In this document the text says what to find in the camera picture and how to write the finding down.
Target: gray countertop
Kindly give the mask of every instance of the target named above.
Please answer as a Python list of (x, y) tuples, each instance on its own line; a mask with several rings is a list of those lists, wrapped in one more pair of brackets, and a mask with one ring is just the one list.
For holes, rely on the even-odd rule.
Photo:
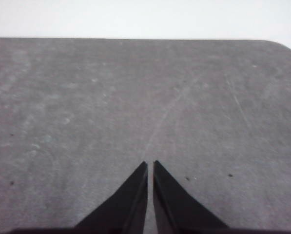
[(291, 50), (0, 39), (0, 232), (76, 225), (145, 160), (154, 234), (156, 159), (229, 226), (291, 230)]

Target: black pointed object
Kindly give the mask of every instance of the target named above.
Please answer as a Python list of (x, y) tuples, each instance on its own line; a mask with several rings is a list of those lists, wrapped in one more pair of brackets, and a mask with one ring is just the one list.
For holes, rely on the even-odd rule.
[(147, 164), (142, 162), (120, 188), (76, 228), (110, 234), (141, 234), (147, 206), (147, 176)]
[(154, 162), (154, 208), (160, 234), (228, 228), (192, 198), (158, 161)]

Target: gray table surface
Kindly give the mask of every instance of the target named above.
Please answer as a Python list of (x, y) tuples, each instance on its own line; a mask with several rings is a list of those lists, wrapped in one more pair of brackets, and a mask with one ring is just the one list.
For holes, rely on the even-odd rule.
[(0, 39), (0, 232), (76, 225), (145, 160), (156, 233), (156, 159), (229, 226), (291, 230), (291, 50)]

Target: black plastic piece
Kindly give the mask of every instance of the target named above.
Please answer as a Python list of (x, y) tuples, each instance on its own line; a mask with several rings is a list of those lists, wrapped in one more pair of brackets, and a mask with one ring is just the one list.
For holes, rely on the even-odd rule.
[(230, 229), (191, 197), (158, 161), (154, 162), (154, 208), (159, 234), (291, 234)]
[(23, 229), (12, 234), (142, 234), (147, 207), (147, 164), (142, 162), (118, 190), (74, 228)]

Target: white wall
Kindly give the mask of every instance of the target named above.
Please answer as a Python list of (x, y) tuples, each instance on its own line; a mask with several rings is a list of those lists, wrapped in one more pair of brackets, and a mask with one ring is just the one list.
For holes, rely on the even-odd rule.
[(291, 48), (291, 0), (0, 0), (0, 37), (265, 39)]

